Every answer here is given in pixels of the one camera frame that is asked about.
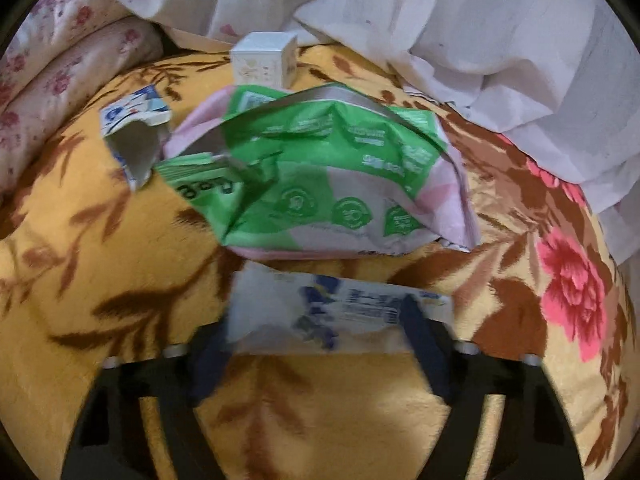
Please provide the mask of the blue white milk carton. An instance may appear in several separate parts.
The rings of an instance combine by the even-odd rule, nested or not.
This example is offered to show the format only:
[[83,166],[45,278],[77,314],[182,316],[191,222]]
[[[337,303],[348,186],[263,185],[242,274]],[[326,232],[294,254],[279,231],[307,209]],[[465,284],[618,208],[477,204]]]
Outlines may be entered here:
[[452,300],[437,292],[249,262],[234,274],[227,341],[238,353],[277,356],[407,352],[399,311],[408,295],[427,318],[452,326]]

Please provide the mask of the green plastic wrapper bag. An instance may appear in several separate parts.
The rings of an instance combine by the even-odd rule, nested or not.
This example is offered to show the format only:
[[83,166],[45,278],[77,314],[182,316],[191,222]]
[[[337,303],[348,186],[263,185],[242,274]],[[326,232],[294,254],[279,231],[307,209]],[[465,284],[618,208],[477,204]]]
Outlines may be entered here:
[[171,137],[156,169],[221,245],[249,259],[480,244],[461,156],[437,115],[344,84],[221,90]]

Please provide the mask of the small white cube box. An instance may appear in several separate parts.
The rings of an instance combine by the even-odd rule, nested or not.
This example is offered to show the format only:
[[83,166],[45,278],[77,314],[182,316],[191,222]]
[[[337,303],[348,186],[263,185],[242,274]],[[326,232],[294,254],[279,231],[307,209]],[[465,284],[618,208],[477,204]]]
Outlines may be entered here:
[[297,37],[292,32],[251,32],[231,50],[235,84],[292,87],[297,68]]

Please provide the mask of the torn blue milk carton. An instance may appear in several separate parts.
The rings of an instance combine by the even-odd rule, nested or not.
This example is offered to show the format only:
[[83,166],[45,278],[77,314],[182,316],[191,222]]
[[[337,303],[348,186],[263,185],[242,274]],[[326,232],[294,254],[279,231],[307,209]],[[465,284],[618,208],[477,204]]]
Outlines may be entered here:
[[170,136],[172,113],[149,84],[100,110],[102,139],[112,153],[132,192],[149,181]]

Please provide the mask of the white sheer floral curtain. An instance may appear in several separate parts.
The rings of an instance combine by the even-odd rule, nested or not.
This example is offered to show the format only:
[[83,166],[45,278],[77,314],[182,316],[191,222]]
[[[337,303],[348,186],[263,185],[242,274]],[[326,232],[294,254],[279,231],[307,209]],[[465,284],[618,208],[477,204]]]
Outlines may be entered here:
[[605,0],[117,0],[185,48],[335,41],[582,187],[617,262],[639,251],[639,53]]

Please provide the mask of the folded floral quilt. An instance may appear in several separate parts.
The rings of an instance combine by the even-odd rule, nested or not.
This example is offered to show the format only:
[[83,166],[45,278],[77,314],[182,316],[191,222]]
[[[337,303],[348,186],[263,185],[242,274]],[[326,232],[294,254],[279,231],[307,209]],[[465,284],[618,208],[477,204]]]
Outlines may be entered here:
[[39,0],[1,58],[1,193],[99,88],[162,53],[154,26],[117,0]]

